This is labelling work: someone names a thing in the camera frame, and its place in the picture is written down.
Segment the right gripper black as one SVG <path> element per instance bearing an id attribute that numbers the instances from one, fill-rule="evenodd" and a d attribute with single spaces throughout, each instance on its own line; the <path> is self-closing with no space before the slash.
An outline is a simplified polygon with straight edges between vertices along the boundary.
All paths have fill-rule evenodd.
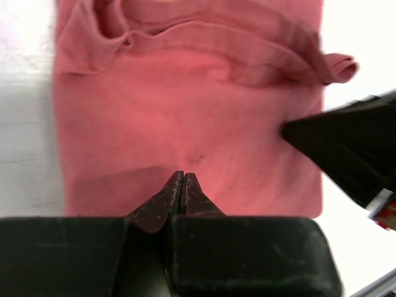
<path id="1" fill-rule="evenodd" d="M 395 231 L 395 92 L 290 121 L 282 137 Z"/>

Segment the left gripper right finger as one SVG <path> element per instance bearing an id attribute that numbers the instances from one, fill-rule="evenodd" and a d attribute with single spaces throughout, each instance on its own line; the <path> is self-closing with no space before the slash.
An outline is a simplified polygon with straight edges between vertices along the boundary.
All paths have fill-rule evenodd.
<path id="1" fill-rule="evenodd" d="M 169 220 L 168 277 L 179 296 L 341 296 L 326 237 L 305 217 L 227 216 L 184 174 Z"/>

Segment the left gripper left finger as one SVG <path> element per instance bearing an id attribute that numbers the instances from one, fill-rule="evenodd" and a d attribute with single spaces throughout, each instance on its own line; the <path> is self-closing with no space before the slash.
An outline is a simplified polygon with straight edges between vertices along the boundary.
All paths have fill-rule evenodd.
<path id="1" fill-rule="evenodd" d="M 125 217 L 1 219 L 2 296 L 171 296 L 167 224 L 184 175 Z"/>

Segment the pink red t shirt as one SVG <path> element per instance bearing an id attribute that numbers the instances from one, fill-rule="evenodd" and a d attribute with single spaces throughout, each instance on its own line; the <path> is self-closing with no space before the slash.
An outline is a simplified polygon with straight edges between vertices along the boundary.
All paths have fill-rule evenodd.
<path id="1" fill-rule="evenodd" d="M 54 113 L 66 213 L 125 215 L 179 170 L 228 215 L 314 218 L 319 169 L 280 136 L 356 72 L 321 1 L 58 1 Z"/>

